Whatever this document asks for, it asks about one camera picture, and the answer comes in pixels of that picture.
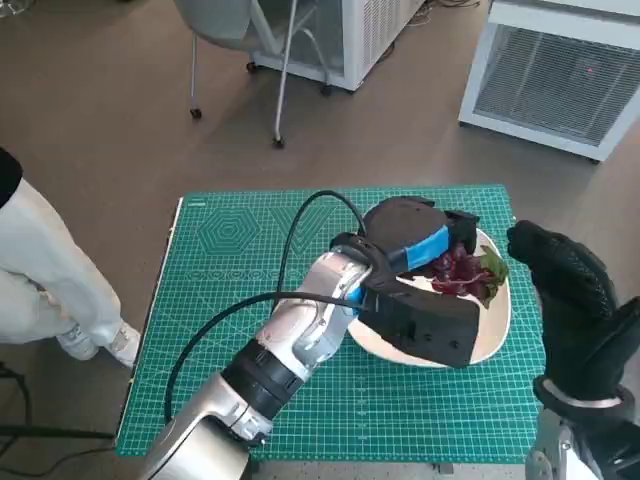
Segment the black knitted gloved right hand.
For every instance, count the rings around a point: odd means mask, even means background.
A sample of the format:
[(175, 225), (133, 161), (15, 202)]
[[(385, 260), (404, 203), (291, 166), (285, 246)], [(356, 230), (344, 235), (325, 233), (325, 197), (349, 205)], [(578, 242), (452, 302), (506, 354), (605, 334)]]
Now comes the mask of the black knitted gloved right hand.
[(614, 399), (639, 348), (639, 298), (619, 305), (605, 264), (561, 233), (520, 220), (507, 237), (541, 302), (544, 378), (571, 399)]

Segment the bare black left hand blue tape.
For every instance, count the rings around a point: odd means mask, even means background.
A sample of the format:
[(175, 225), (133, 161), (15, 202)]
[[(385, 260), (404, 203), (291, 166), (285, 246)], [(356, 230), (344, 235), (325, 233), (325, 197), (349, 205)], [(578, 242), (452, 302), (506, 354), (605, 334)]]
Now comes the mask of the bare black left hand blue tape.
[(365, 213), (358, 233), (384, 253), (395, 272), (406, 273), (459, 246), (473, 254), (478, 222), (474, 214), (442, 210), (420, 196), (393, 196)]

